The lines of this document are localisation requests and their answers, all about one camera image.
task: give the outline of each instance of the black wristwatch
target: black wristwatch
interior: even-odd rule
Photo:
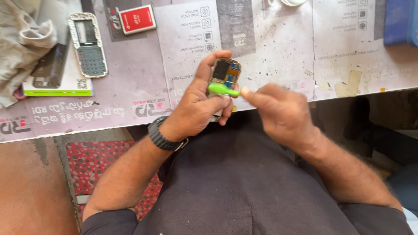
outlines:
[[[164,138],[161,135],[160,130],[158,127],[167,119],[168,117],[159,117],[153,123],[148,126],[148,133],[152,142],[159,148],[168,151],[177,151],[183,148],[188,142],[189,139],[184,139],[182,142],[171,142]]]

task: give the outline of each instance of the watch buckle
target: watch buckle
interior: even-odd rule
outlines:
[[[183,140],[181,142],[181,144],[176,148],[176,150],[174,150],[174,152],[176,152],[177,150],[183,148],[184,146],[186,146],[186,144],[189,142],[189,138],[186,138],[185,140]]]

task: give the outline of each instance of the black shirt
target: black shirt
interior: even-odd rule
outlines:
[[[205,130],[165,162],[159,177],[161,193],[140,223],[131,210],[100,212],[82,234],[412,234],[397,209],[340,208],[256,124]]]

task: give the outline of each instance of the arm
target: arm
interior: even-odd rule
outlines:
[[[256,93],[242,88],[241,95],[258,108],[264,131],[273,140],[290,147],[317,169],[337,202],[403,211],[378,175],[313,126],[305,95],[276,84],[267,84]]]
[[[216,96],[207,99],[206,89],[216,59],[230,57],[230,51],[216,51],[201,62],[177,108],[159,127],[162,136],[180,142],[188,136],[197,135],[218,110],[223,110],[220,125],[226,124],[234,107],[231,98]],[[84,209],[83,221],[103,211],[135,211],[134,206],[140,201],[148,182],[172,153],[158,148],[149,136],[143,138],[100,177]]]

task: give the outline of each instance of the workbench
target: workbench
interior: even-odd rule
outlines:
[[[146,4],[153,5],[158,29],[120,34],[116,7]],[[91,8],[109,74],[93,79],[92,97],[29,98],[0,110],[0,143],[170,115],[199,62],[217,49],[231,49],[242,65],[240,87],[275,82],[309,101],[418,87],[418,51],[383,46],[384,0],[308,0],[298,7],[278,0],[97,0]],[[77,11],[79,0],[69,0],[67,13]],[[67,56],[64,76],[82,77],[73,48]],[[242,98],[234,103],[238,111],[253,108]]]

